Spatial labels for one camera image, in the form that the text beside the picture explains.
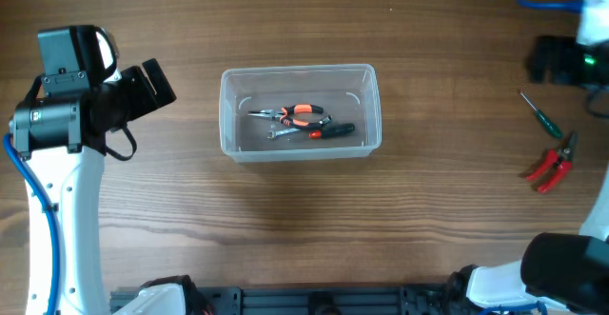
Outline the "clear plastic container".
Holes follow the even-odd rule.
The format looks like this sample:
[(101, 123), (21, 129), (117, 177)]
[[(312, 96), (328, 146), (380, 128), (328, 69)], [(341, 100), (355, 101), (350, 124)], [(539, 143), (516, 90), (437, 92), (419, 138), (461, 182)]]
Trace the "clear plastic container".
[[(345, 136), (312, 140), (325, 126), (353, 123)], [(381, 100), (368, 64), (228, 69), (221, 79), (220, 144), (237, 163), (358, 158), (382, 143)], [(299, 131), (267, 138), (271, 130)]]

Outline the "black red screwdriver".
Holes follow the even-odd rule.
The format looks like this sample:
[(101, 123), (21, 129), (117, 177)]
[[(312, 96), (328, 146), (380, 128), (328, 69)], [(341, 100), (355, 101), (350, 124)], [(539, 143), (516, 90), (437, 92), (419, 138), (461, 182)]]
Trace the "black red screwdriver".
[(308, 136), (312, 140), (331, 139), (348, 135), (354, 130), (355, 125), (353, 123), (345, 123), (336, 126), (325, 126), (319, 130), (311, 131)]

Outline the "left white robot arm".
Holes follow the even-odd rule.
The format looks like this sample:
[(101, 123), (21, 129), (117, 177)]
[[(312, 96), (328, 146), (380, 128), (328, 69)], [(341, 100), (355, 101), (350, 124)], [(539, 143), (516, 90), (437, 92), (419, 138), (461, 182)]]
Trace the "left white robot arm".
[(70, 93), (40, 98), (36, 79), (18, 104), (5, 150), (26, 183), (29, 203), (28, 314), (108, 314), (101, 271), (99, 194), (109, 131), (175, 101), (155, 59), (93, 85), (66, 76)]

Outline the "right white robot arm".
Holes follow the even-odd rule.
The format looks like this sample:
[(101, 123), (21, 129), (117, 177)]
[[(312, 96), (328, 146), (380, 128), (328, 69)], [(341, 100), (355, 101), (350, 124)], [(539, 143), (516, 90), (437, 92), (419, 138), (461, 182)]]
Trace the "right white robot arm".
[[(592, 104), (608, 89), (608, 42), (540, 36), (525, 63), (528, 79), (586, 89)], [(608, 311), (608, 187), (576, 234), (537, 235), (516, 262), (467, 266), (443, 287), (445, 314), (524, 314), (551, 309)]]

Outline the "silver socket wrench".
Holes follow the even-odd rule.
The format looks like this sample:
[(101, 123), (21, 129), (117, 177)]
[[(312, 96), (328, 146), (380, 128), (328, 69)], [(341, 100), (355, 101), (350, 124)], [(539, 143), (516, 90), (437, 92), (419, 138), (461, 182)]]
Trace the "silver socket wrench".
[[(331, 121), (332, 121), (332, 117), (330, 115), (327, 115), (324, 118), (322, 118), (320, 121), (318, 121), (318, 124), (323, 127), (323, 126), (329, 124)], [(276, 139), (276, 138), (278, 138), (280, 136), (291, 134), (291, 133), (294, 133), (294, 132), (297, 132), (297, 131), (299, 131), (298, 128), (287, 128), (287, 129), (282, 129), (282, 130), (279, 130), (279, 131), (273, 131), (273, 130), (271, 130), (271, 131), (269, 131), (267, 133), (267, 138), (269, 140), (274, 140), (274, 139)]]

